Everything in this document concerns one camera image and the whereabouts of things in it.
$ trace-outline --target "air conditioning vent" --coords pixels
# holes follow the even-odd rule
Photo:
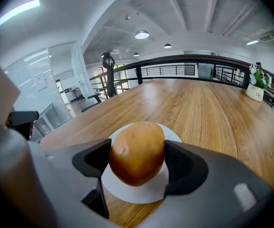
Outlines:
[[[271,39],[272,37],[270,37],[269,35],[267,36],[263,36],[263,37],[260,37],[259,40],[262,41],[262,40],[269,40]]]

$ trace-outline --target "person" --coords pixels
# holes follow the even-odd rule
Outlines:
[[[256,63],[256,66],[257,66],[257,67],[256,67],[257,69],[262,70],[261,63],[260,63],[260,62],[257,62],[257,63]]]

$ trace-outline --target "pendant light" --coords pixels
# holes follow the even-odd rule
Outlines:
[[[145,39],[148,36],[149,36],[149,33],[144,29],[138,30],[135,35],[136,39]]]
[[[171,44],[166,43],[166,44],[164,45],[164,48],[171,48]]]

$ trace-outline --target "table top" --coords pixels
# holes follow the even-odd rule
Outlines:
[[[174,131],[184,143],[231,155],[274,188],[274,111],[234,86],[187,79],[154,79],[114,96],[54,130],[42,148],[108,138],[137,121]],[[162,201],[131,204],[104,190],[110,221],[139,224]]]

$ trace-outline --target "chair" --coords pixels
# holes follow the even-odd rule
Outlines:
[[[93,105],[90,105],[90,106],[87,106],[87,107],[84,107],[84,108],[82,108],[81,111],[84,112],[84,111],[86,111],[86,110],[92,108],[93,106],[95,106],[95,105],[101,103],[102,101],[101,101],[101,99],[99,98],[99,95],[101,95],[101,94],[100,94],[100,93],[96,93],[96,94],[94,94],[94,95],[88,96],[88,99],[95,98],[95,99],[97,100],[97,103],[96,103],[96,104],[93,104]]]

